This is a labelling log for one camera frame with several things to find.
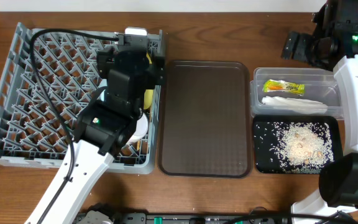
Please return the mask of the green orange snack wrapper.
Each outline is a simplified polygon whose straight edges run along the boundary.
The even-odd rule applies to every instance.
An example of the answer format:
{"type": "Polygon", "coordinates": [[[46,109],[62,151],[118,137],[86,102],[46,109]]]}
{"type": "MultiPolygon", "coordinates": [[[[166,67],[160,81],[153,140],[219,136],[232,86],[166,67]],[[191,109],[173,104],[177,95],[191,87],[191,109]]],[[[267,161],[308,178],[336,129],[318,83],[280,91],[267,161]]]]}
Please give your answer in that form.
{"type": "Polygon", "coordinates": [[[263,85],[263,91],[273,92],[273,91],[282,91],[287,93],[293,93],[296,95],[304,95],[305,86],[304,84],[297,84],[286,82],[284,80],[267,80],[263,85]]]}

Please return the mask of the white bowl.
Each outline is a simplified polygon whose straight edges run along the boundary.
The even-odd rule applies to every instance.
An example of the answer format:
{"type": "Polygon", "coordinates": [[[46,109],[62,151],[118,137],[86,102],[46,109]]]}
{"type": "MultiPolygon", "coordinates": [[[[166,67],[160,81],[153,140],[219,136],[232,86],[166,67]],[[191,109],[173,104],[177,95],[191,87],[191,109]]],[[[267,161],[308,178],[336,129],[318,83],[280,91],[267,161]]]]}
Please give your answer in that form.
{"type": "Polygon", "coordinates": [[[149,121],[145,114],[142,115],[142,117],[137,121],[136,129],[133,135],[128,140],[127,144],[134,144],[141,140],[148,132],[149,130],[149,121]]]}

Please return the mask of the white napkin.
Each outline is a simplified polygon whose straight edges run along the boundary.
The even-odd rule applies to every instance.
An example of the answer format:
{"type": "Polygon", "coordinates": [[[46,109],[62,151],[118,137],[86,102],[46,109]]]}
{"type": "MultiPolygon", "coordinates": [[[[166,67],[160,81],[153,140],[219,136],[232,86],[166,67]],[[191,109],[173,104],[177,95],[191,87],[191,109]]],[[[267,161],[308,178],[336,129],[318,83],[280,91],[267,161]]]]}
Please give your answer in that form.
{"type": "Polygon", "coordinates": [[[300,114],[324,114],[328,110],[328,106],[319,101],[280,96],[265,96],[262,103],[274,109],[290,110],[300,114]]]}

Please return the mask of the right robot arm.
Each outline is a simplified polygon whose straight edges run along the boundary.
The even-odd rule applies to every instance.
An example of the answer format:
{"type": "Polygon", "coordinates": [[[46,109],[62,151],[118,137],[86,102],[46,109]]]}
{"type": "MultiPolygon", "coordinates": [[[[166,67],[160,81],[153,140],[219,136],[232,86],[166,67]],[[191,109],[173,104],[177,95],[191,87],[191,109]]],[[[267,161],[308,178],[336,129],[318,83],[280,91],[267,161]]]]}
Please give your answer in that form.
{"type": "Polygon", "coordinates": [[[291,223],[340,223],[358,211],[358,0],[328,0],[314,15],[313,34],[290,32],[282,58],[332,71],[340,91],[344,155],[324,166],[319,188],[291,206],[291,223]]]}

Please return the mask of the yellow plate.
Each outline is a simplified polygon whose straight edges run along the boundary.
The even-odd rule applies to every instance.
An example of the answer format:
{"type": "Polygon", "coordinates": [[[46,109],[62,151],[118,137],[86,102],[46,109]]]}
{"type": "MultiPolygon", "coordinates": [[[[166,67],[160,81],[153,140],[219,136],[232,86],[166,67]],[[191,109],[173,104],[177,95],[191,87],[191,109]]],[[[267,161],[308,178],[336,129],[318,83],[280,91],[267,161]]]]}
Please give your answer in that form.
{"type": "MultiPolygon", "coordinates": [[[[149,68],[151,68],[152,60],[149,53],[146,53],[146,57],[149,61],[149,68]]],[[[146,90],[144,93],[144,107],[143,107],[144,110],[148,110],[151,107],[152,98],[153,98],[153,90],[146,90]]]]}

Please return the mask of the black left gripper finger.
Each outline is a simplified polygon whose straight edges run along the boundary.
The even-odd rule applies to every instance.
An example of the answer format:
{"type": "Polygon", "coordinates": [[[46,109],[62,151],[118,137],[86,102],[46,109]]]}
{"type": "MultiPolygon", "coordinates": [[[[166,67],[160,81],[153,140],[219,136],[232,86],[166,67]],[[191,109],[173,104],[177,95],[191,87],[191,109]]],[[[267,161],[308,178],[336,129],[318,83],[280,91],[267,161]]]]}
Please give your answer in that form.
{"type": "Polygon", "coordinates": [[[97,52],[96,63],[101,78],[108,78],[110,71],[116,68],[116,53],[117,51],[114,47],[106,47],[97,52]]]}
{"type": "Polygon", "coordinates": [[[155,67],[154,71],[156,73],[157,85],[164,85],[166,80],[166,44],[163,30],[159,30],[159,34],[149,35],[149,53],[152,59],[152,65],[155,67]]]}

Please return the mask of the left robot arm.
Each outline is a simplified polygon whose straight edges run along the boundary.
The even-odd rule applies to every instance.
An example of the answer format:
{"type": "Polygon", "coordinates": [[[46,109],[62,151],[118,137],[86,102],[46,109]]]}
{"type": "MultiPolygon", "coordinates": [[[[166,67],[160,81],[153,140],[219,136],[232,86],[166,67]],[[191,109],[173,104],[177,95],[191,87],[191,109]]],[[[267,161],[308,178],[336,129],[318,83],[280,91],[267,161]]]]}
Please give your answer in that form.
{"type": "Polygon", "coordinates": [[[118,46],[96,54],[97,73],[107,85],[94,92],[79,114],[73,133],[45,87],[40,88],[66,134],[70,150],[28,223],[72,223],[90,190],[135,133],[144,113],[145,91],[165,83],[165,37],[159,33],[158,47],[149,50],[152,38],[145,29],[135,27],[116,37],[100,37],[118,46]]]}

